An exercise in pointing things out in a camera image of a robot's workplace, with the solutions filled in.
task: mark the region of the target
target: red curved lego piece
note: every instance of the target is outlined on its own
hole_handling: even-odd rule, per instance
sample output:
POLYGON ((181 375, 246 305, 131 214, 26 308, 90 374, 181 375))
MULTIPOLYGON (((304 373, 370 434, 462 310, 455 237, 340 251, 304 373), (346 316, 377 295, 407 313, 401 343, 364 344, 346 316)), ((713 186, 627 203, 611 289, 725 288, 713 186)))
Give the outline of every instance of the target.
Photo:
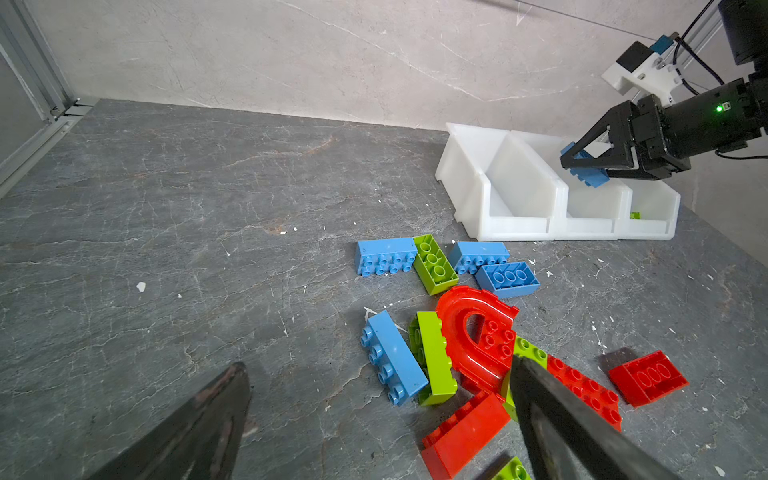
POLYGON ((435 310, 442 320, 442 335, 448 342, 445 352, 453 368, 484 392, 501 398, 502 382, 512 367, 515 349, 512 324, 520 309, 503 303, 493 293, 461 285, 443 293, 435 310), (467 333, 467 320, 472 315, 483 317, 479 344, 467 333))

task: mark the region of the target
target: lego brick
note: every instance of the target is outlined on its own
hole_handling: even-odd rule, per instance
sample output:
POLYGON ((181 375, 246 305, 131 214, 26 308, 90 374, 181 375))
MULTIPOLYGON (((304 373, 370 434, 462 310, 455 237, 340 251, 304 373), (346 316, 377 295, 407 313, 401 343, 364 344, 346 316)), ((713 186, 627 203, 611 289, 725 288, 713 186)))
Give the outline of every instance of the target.
MULTIPOLYGON (((571 142, 570 144, 568 144, 566 148, 563 148, 560 151, 560 155, 569 151, 571 147, 573 147, 574 145, 576 145, 575 142, 571 142)), ((582 150, 576 155, 574 155, 574 158, 594 158, 594 157, 592 157, 586 151, 582 150)), ((579 180, 587 184, 588 187, 597 188, 610 180, 608 173, 605 171, 604 168, 569 168, 568 171, 571 172, 571 175, 578 177, 579 180)))
POLYGON ((424 438, 422 458, 434 480, 454 478, 509 423, 496 396, 480 392, 424 438))
POLYGON ((547 359, 547 371, 603 417, 612 427, 619 432, 621 431, 618 395, 553 356, 549 356, 547 359))
POLYGON ((451 358, 445 353, 442 322, 435 312, 417 312, 409 327, 411 352, 427 375, 429 385, 419 392, 419 404, 438 405, 445 402, 458 389, 451 375, 451 358))
POLYGON ((448 263, 459 275, 477 273, 481 265, 507 263, 509 250, 501 242, 457 242, 448 255, 448 263))
POLYGON ((664 352, 651 353, 608 372, 621 395, 633 407, 647 405, 688 386, 664 352))
POLYGON ((389 387, 388 397, 395 405, 402 405, 427 385, 427 377, 386 311, 368 319, 360 344, 369 349, 368 360, 379 367, 379 381, 389 387))
POLYGON ((525 471, 523 462, 514 457, 507 465, 493 475, 492 480, 530 480, 530 475, 525 471))
POLYGON ((458 283, 458 275, 451 268, 448 259, 445 258, 445 254, 432 235, 421 235, 413 241, 418 250, 414 266, 427 293, 435 295, 445 292, 458 283))
MULTIPOLYGON (((532 345, 529 341, 520 336, 515 340, 515 351, 513 352, 513 355, 526 356, 541 365, 544 369, 547 368, 547 353, 544 350, 539 349, 537 346, 532 345)), ((502 389, 500 393, 505 399, 504 409, 509 414, 509 418, 517 422, 517 409, 515 408, 515 402, 512 401, 512 391, 509 388, 509 373, 507 373, 507 375, 504 377, 504 382, 502 383, 502 389)))
POLYGON ((541 286, 526 262, 483 265, 475 280, 482 289, 500 298, 530 295, 541 286))
POLYGON ((355 266, 357 274, 369 276, 384 273, 409 272, 416 260, 416 245, 412 238, 363 240, 357 243, 355 266))
POLYGON ((440 297, 435 311, 442 320, 442 335, 448 341, 445 351, 453 361, 453 369, 483 392, 503 401, 499 391, 504 375, 512 367, 515 343, 512 324, 520 309, 507 305, 492 293, 460 285, 440 297), (470 316, 482 318, 481 344, 467 332, 470 316))

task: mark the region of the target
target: white wall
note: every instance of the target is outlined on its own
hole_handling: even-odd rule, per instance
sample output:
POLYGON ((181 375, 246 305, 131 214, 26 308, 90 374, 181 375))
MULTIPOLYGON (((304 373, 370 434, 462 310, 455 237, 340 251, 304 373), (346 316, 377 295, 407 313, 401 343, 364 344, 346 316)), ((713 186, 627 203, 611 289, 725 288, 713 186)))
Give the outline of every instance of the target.
MULTIPOLYGON (((79 94, 438 129, 580 134, 638 39, 511 0, 26 2, 79 94)), ((705 3, 536 2, 651 38, 705 3)))

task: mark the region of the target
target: red lego brick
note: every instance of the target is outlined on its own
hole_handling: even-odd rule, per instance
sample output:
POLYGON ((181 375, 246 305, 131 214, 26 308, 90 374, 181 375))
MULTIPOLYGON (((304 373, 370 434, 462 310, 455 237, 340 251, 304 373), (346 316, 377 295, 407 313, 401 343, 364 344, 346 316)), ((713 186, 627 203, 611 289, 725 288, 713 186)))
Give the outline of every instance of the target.
POLYGON ((661 350, 619 365, 608 372, 608 376, 633 407, 656 402, 688 386, 688 381, 661 350))
POLYGON ((565 365, 562 360, 556 359, 552 355, 547 359, 547 371, 603 417, 612 427, 619 432, 621 431, 618 395, 578 370, 565 365))
POLYGON ((494 395, 480 392, 424 437, 422 458, 434 480, 458 474, 509 423, 494 395))
POLYGON ((442 335, 448 342, 445 352, 453 368, 503 401, 499 392, 512 367, 516 338, 512 324, 520 309, 493 293, 461 285, 443 293, 435 311, 442 320, 442 335), (482 317, 479 344, 467 332, 467 321, 473 315, 482 317))

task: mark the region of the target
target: robotic arm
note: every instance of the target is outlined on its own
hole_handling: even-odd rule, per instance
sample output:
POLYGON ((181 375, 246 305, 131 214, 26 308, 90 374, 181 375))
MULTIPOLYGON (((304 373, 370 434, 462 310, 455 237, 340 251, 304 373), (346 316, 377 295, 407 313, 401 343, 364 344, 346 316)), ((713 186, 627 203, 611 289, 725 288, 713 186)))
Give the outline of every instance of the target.
POLYGON ((739 78, 675 104, 668 92, 680 79, 661 61, 664 50, 658 51, 666 37, 651 48, 635 42, 603 78, 619 92, 637 87, 649 95, 608 110, 560 156, 563 168, 659 180, 690 170, 692 155, 745 148, 761 127, 768 128, 768 0, 723 0, 718 8, 737 65, 755 63, 749 81, 739 78), (606 132, 611 148, 599 157, 580 155, 606 132))

